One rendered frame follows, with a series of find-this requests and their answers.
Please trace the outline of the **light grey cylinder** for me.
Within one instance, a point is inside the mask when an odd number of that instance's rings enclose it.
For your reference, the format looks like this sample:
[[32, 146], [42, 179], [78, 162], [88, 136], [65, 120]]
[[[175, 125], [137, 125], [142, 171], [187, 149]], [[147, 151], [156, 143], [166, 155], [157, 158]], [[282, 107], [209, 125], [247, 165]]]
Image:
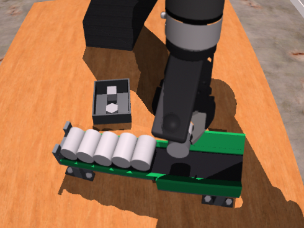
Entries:
[[141, 171], [149, 170], [156, 144], [156, 139], [150, 135], [139, 136], [130, 162], [131, 166]]
[[94, 161], [100, 165], [110, 166], [118, 139], [119, 136], [113, 132], [103, 132], [93, 156]]
[[93, 156], [96, 151], [97, 145], [101, 139], [101, 133], [96, 130], [88, 129], [81, 141], [76, 156], [83, 162], [94, 162]]
[[137, 140], [138, 138], [131, 133], [121, 133], [112, 156], [112, 163], [122, 168], [130, 167]]
[[66, 140], [60, 150], [61, 154], [70, 159], [76, 160], [76, 153], [84, 137], [85, 131], [78, 127], [72, 127], [66, 137]]

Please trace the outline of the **white cylinder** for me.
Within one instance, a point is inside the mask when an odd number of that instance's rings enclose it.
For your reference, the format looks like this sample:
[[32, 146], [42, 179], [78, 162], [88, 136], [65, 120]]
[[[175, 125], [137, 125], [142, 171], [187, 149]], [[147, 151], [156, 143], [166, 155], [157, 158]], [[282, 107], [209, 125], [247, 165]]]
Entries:
[[188, 156], [190, 150], [190, 144], [191, 144], [190, 138], [191, 138], [192, 126], [193, 124], [190, 122], [189, 132], [185, 143], [181, 144], [172, 141], [168, 142], [168, 146], [166, 150], [168, 154], [170, 154], [172, 157], [184, 158]]

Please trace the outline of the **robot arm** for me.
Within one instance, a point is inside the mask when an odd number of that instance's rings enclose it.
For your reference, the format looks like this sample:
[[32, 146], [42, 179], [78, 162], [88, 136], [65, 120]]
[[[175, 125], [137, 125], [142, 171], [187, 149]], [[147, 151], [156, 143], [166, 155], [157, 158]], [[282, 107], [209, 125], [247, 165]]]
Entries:
[[[160, 16], [166, 20], [166, 38], [188, 51], [214, 47], [220, 40], [224, 5], [225, 0], [165, 0], [165, 12]], [[151, 129], [154, 137], [186, 142], [202, 67], [203, 60], [170, 54]]]

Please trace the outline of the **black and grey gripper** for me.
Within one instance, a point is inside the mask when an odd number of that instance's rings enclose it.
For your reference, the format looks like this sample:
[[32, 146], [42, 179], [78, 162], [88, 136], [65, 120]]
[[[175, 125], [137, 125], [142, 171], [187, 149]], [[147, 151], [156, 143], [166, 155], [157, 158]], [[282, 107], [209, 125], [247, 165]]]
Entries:
[[[215, 97], [209, 95], [212, 94], [212, 88], [210, 87], [210, 83], [212, 79], [214, 53], [216, 52], [217, 44], [207, 50], [188, 51], [175, 46], [166, 38], [166, 48], [170, 51], [170, 54], [172, 53], [173, 55], [185, 60], [203, 60], [200, 83], [191, 118], [193, 127], [190, 142], [191, 145], [193, 145], [208, 129], [209, 125], [212, 123], [215, 117]], [[209, 57], [211, 58], [211, 62], [208, 60]], [[160, 87], [156, 87], [156, 91], [154, 94], [152, 102], [152, 110], [154, 116], [156, 114], [161, 89], [162, 88]]]

